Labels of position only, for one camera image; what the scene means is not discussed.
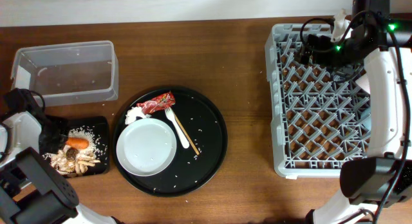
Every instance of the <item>carrot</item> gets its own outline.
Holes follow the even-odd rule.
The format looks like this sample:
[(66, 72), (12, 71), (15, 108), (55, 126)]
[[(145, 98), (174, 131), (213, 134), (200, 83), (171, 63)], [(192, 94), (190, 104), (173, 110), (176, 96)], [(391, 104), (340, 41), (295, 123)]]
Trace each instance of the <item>carrot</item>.
[(69, 137), (66, 141), (66, 145), (81, 150), (89, 147), (89, 142), (82, 138)]

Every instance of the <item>wooden chopstick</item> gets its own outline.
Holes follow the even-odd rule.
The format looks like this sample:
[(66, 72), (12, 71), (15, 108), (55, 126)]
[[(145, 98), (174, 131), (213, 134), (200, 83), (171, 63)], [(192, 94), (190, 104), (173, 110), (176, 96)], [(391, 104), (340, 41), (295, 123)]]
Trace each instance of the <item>wooden chopstick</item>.
[(180, 123), (178, 117), (176, 116), (176, 114), (174, 114), (174, 117), (176, 118), (176, 122), (179, 124), (180, 128), (182, 129), (183, 133), (185, 133), (186, 138), (188, 139), (188, 141), (191, 143), (192, 148), (194, 150), (194, 152), (196, 153), (196, 155), (199, 155), (199, 151), (198, 148), (195, 146), (195, 144), (192, 142), (191, 138), (189, 137), (189, 135), (187, 134), (186, 130), (183, 128), (182, 124)]

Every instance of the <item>green led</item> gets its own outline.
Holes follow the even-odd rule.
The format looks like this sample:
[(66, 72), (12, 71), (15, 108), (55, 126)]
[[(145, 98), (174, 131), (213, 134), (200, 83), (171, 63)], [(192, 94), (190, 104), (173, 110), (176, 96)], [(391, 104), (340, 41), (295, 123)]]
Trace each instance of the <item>green led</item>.
[(397, 28), (397, 26), (396, 26), (395, 24), (389, 24), (389, 25), (388, 25), (388, 28), (389, 28), (391, 31), (393, 31), (393, 30), (395, 30), (395, 28)]

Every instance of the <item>red wrapper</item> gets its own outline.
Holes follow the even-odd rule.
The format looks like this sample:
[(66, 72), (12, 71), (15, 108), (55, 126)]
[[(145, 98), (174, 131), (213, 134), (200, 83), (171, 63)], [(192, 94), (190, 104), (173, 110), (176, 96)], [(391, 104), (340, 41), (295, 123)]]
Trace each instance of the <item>red wrapper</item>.
[(155, 111), (163, 110), (168, 107), (171, 107), (176, 103), (172, 92), (164, 93), (163, 95), (159, 95), (156, 98), (152, 98), (149, 101), (146, 101), (141, 104), (137, 104), (137, 107), (142, 108), (143, 114), (151, 114)]

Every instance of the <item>fork handle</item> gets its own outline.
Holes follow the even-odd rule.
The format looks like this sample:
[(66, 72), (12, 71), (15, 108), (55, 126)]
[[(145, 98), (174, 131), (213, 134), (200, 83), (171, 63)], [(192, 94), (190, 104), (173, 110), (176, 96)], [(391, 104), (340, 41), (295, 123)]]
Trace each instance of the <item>fork handle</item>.
[(189, 141), (187, 141), (185, 134), (183, 133), (182, 129), (180, 128), (179, 124), (176, 122), (175, 119), (172, 120), (174, 128), (176, 129), (180, 142), (182, 143), (184, 148), (189, 148)]

